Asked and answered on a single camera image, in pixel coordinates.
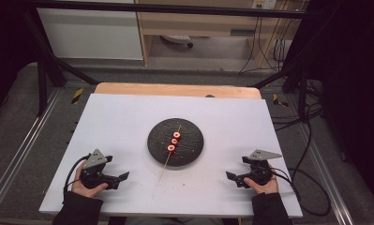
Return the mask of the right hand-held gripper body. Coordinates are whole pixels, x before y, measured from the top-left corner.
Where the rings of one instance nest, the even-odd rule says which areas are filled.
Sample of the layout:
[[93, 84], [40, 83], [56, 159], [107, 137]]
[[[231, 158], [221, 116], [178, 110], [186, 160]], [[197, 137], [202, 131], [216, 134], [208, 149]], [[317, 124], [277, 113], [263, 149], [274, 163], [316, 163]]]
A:
[[266, 185], [272, 177], [272, 171], [268, 160], [273, 158], [281, 158], [282, 155], [278, 153], [267, 152], [261, 149], [256, 149], [247, 157], [242, 157], [242, 161], [250, 165], [250, 173], [248, 177], [258, 185]]

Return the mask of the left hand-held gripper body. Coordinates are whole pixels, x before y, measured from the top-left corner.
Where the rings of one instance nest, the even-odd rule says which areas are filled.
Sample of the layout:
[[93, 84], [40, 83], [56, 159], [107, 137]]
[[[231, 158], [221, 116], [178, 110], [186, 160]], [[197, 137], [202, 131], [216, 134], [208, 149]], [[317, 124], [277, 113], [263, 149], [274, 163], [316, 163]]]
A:
[[118, 177], [103, 173], [106, 164], [112, 160], [112, 156], [105, 157], [96, 149], [85, 161], [80, 179], [86, 188], [95, 188], [102, 183], [120, 183]]

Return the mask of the wooden skewer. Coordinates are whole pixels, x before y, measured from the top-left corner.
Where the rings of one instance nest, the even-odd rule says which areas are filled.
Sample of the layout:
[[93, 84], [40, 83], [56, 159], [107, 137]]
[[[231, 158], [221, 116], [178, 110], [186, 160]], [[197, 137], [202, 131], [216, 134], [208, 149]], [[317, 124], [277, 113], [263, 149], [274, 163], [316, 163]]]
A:
[[166, 158], [165, 164], [164, 164], [164, 166], [163, 166], [163, 169], [162, 169], [162, 172], [161, 172], [159, 178], [162, 178], [162, 176], [163, 176], [163, 174], [164, 174], [164, 172], [165, 172], [165, 170], [166, 170], [166, 167], [168, 166], [168, 163], [169, 163], [170, 157], [171, 157], [171, 155], [172, 155], [174, 152], [171, 153], [171, 152], [168, 151], [168, 156], [167, 156], [167, 158]]

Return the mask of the black round plate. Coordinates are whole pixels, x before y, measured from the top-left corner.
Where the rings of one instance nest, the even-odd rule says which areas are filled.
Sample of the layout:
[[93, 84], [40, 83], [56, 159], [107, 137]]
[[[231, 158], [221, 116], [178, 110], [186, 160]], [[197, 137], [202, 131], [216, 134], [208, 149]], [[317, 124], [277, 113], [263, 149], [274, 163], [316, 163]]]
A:
[[168, 156], [167, 146], [172, 134], [181, 126], [181, 138], [171, 155], [168, 166], [183, 167], [194, 162], [201, 154], [204, 138], [201, 130], [192, 122], [183, 118], [170, 118], [156, 124], [147, 138], [147, 147], [151, 156], [164, 165]]

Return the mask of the person's right hand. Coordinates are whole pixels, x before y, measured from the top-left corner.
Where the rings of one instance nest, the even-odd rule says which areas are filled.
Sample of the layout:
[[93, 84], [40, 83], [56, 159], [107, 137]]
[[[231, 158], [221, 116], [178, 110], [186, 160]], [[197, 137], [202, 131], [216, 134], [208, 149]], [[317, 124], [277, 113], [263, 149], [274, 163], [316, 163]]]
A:
[[246, 177], [244, 182], [250, 187], [253, 188], [257, 194], [272, 194], [278, 193], [278, 183], [277, 177], [273, 174], [265, 185], [259, 185], [255, 181], [251, 180], [250, 178]]

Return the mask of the person's left hand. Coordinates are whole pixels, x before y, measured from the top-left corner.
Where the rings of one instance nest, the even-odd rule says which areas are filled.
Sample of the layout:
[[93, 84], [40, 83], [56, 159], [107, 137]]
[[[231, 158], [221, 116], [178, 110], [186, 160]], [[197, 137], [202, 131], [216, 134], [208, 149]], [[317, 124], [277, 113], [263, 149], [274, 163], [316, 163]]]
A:
[[84, 164], [85, 162], [83, 162], [75, 172], [74, 182], [72, 183], [71, 191], [86, 198], [95, 198], [98, 195], [98, 193], [103, 191], [108, 186], [108, 184], [102, 183], [94, 188], [85, 187], [82, 184], [82, 181], [80, 180]]

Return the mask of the white board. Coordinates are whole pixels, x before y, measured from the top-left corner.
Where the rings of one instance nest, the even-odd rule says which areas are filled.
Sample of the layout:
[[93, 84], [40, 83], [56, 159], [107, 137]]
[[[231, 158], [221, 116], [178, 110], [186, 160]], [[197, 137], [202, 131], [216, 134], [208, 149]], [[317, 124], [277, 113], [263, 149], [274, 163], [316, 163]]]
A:
[[[151, 129], [184, 118], [202, 132], [201, 155], [184, 168], [166, 167], [148, 152]], [[226, 172], [246, 173], [242, 157], [254, 150], [282, 155], [262, 99], [93, 94], [39, 208], [56, 214], [72, 165], [99, 149], [112, 156], [104, 172], [129, 172], [116, 190], [100, 193], [101, 212], [125, 217], [243, 218], [252, 215], [252, 189], [238, 187]]]

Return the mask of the person's legs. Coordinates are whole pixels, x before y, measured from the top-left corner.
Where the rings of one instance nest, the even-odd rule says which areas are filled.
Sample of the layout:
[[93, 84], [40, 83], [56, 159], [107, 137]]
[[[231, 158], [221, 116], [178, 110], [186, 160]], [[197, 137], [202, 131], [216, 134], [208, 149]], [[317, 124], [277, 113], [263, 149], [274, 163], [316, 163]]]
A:
[[221, 218], [127, 217], [125, 225], [224, 225]]

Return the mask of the wooden table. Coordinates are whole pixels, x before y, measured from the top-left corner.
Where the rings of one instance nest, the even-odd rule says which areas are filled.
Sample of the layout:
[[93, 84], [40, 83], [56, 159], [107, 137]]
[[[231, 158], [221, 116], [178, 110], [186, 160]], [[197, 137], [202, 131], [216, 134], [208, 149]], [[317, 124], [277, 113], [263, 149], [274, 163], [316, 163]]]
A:
[[227, 85], [102, 82], [95, 94], [261, 99], [257, 88]]

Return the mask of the white cabinet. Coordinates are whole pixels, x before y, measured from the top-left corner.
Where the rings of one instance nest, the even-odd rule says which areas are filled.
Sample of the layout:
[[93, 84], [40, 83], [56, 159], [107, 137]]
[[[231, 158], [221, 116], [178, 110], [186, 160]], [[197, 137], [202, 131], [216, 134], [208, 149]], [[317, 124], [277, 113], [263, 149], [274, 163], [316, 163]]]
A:
[[142, 60], [134, 13], [48, 8], [37, 11], [58, 57]]

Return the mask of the black curtain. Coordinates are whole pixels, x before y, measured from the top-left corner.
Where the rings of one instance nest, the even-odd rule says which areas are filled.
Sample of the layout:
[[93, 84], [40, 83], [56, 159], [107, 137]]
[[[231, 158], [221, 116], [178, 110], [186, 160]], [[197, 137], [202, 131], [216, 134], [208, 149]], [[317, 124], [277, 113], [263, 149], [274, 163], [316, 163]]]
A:
[[0, 0], [0, 106], [16, 80], [18, 71], [28, 62], [24, 54], [21, 16], [15, 0]]
[[310, 0], [324, 20], [301, 23], [298, 35], [320, 40], [308, 74], [342, 150], [374, 195], [374, 0]]

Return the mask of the light wooden desk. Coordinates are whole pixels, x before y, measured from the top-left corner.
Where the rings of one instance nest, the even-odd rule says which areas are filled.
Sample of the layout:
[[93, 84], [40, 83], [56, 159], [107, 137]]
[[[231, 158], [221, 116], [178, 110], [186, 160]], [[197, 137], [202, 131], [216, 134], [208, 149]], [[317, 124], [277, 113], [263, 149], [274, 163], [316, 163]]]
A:
[[[256, 9], [253, 0], [134, 0], [137, 4], [197, 6]], [[274, 9], [291, 11], [304, 7], [305, 2], [277, 0]], [[248, 18], [197, 14], [137, 14], [141, 36], [190, 36], [245, 38], [253, 51], [258, 68], [269, 66], [272, 48], [280, 42], [293, 40], [301, 23], [299, 19]]]

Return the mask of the aluminium floor rail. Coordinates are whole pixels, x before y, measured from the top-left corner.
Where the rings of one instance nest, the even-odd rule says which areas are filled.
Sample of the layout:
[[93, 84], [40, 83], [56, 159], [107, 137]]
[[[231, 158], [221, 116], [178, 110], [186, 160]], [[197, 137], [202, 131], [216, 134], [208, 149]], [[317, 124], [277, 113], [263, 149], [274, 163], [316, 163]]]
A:
[[333, 212], [337, 218], [339, 225], [354, 225], [350, 211], [345, 204], [340, 191], [330, 174], [328, 167], [322, 158], [319, 148], [315, 143], [312, 133], [308, 128], [307, 124], [300, 124], [298, 126], [304, 135], [305, 141], [307, 142], [308, 153], [311, 161], [316, 169], [316, 172], [322, 182], [324, 189], [327, 191], [332, 205]]
[[7, 169], [0, 178], [0, 204], [5, 198], [9, 190], [9, 187], [11, 186], [13, 180], [15, 179], [17, 173], [23, 165], [23, 162], [25, 161], [29, 151], [33, 147], [40, 131], [44, 127], [49, 116], [51, 115], [52, 109], [54, 108], [61, 93], [62, 88], [55, 88], [52, 91], [47, 101], [47, 108], [43, 111], [43, 113], [40, 116], [36, 118], [34, 124], [28, 130], [17, 152], [15, 153], [12, 160], [9, 162]]

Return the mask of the white wall socket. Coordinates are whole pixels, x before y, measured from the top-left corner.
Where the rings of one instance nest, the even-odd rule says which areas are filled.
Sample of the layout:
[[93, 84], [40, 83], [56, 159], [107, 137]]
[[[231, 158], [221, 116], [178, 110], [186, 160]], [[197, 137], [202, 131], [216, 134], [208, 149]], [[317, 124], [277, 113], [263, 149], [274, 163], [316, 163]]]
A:
[[256, 9], [274, 9], [277, 0], [253, 0], [252, 7]]

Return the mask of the black metal frame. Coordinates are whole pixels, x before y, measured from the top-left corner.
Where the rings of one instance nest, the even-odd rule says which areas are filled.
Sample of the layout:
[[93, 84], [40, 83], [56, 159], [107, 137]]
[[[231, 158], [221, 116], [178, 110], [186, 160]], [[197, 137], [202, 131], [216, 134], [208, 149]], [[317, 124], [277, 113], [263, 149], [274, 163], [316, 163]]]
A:
[[81, 80], [97, 85], [99, 81], [90, 78], [76, 68], [72, 67], [62, 59], [58, 58], [45, 40], [45, 33], [37, 27], [30, 11], [36, 8], [95, 10], [95, 11], [124, 11], [143, 13], [166, 13], [166, 14], [197, 14], [233, 17], [257, 17], [257, 18], [285, 18], [285, 19], [316, 19], [321, 16], [319, 12], [286, 11], [273, 9], [241, 9], [235, 7], [197, 7], [197, 6], [175, 6], [175, 5], [153, 5], [153, 4], [129, 4], [129, 3], [105, 3], [105, 2], [82, 2], [82, 1], [59, 1], [59, 0], [21, 0], [17, 2], [22, 19], [26, 23], [29, 32], [34, 37], [38, 55], [38, 83], [39, 83], [39, 113], [43, 113], [47, 104], [45, 72], [56, 86], [66, 84], [65, 77], [60, 70], [63, 68]]

